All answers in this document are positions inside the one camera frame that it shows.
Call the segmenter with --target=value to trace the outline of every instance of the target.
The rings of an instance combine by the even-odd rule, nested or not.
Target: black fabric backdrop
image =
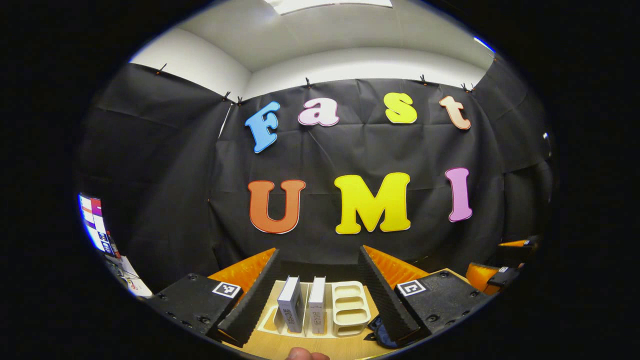
[[[387,119],[383,97],[389,92],[413,99],[413,124]],[[468,131],[455,127],[439,105],[447,95],[464,105]],[[338,102],[337,125],[298,123],[304,102],[317,97]],[[152,291],[271,247],[287,263],[350,265],[366,244],[427,271],[449,267],[464,274],[471,261],[487,262],[500,241],[542,230],[552,186],[545,114],[502,60],[471,93],[402,79],[353,79],[281,90],[230,108],[221,100],[185,79],[127,64],[86,120],[79,191],[102,199],[120,252]],[[278,127],[270,130],[278,139],[255,154],[244,122],[271,101],[281,105]],[[469,169],[473,215],[451,223],[444,173],[454,167]],[[383,233],[378,224],[371,233],[362,227],[359,234],[337,234],[342,210],[335,178],[362,176],[375,195],[391,172],[411,177],[410,229]],[[279,219],[280,183],[290,179],[307,184],[298,225],[285,234],[259,231],[249,219],[247,185],[275,184],[269,215]]]
[[[219,270],[207,203],[222,95],[127,64],[98,96],[78,150],[78,190],[102,199],[107,229],[152,291]]]
[[[449,267],[464,273],[469,262],[487,261],[503,238],[539,233],[551,190],[545,114],[526,84],[502,63],[494,62],[474,93],[401,79],[354,79],[281,90],[233,106],[216,143],[211,181],[211,201],[226,236],[221,246],[237,256],[230,257],[233,261],[277,247],[288,261],[353,264],[357,249],[366,244],[409,262],[420,260],[427,271]],[[386,118],[383,97],[389,92],[413,99],[416,122],[392,124]],[[464,105],[463,115],[472,122],[468,131],[456,128],[439,105],[447,95]],[[337,125],[298,123],[302,104],[318,97],[338,102]],[[280,103],[278,127],[270,130],[278,139],[255,154],[244,122],[271,101]],[[454,167],[469,169],[474,213],[451,223],[451,186],[444,173]],[[375,194],[391,172],[411,177],[406,198],[411,228],[368,233],[363,227],[359,234],[337,234],[341,194],[335,178],[360,175]],[[288,179],[307,184],[298,225],[285,234],[263,233],[249,221],[247,185],[275,184],[269,215],[279,219],[285,199],[280,183]]]

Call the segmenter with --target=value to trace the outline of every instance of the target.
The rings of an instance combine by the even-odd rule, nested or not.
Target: letter m
[[[411,222],[406,217],[406,185],[409,181],[408,174],[392,172],[385,176],[377,196],[374,197],[360,176],[338,177],[334,184],[342,192],[342,219],[340,225],[335,227],[335,232],[359,233],[356,212],[369,232],[374,231],[383,212],[385,219],[380,224],[380,230],[388,232],[409,229]]]

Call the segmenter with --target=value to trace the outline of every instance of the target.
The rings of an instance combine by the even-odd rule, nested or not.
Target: screen
[[[102,219],[102,204],[100,199],[79,194],[80,210],[82,211],[84,227],[93,241],[96,249],[115,256],[113,246],[109,241],[107,229],[104,227]]]

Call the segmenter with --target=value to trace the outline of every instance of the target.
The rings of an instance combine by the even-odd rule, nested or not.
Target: white wall
[[[149,43],[131,59],[137,63],[202,85],[235,99],[244,92],[251,72],[210,42],[186,30],[173,28]]]
[[[427,82],[474,85],[486,69],[447,56],[388,47],[359,47],[301,56],[254,72],[244,98],[311,83],[343,79],[414,79]]]
[[[253,74],[227,53],[183,29],[169,30],[132,59],[202,85],[231,99],[294,86],[344,79],[414,79],[460,86],[477,84],[486,69],[444,55],[389,47],[359,47],[301,56]]]

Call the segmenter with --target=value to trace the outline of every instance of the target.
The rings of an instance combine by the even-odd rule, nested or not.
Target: blue letter f
[[[260,111],[253,114],[253,116],[244,122],[244,126],[248,126],[253,134],[253,139],[255,140],[255,147],[253,147],[253,151],[256,154],[266,149],[278,138],[278,135],[271,134],[269,130],[267,130],[267,127],[270,127],[271,129],[278,127],[278,118],[276,118],[273,111],[278,111],[279,109],[280,104],[275,101],[271,101],[267,106],[260,109]]]

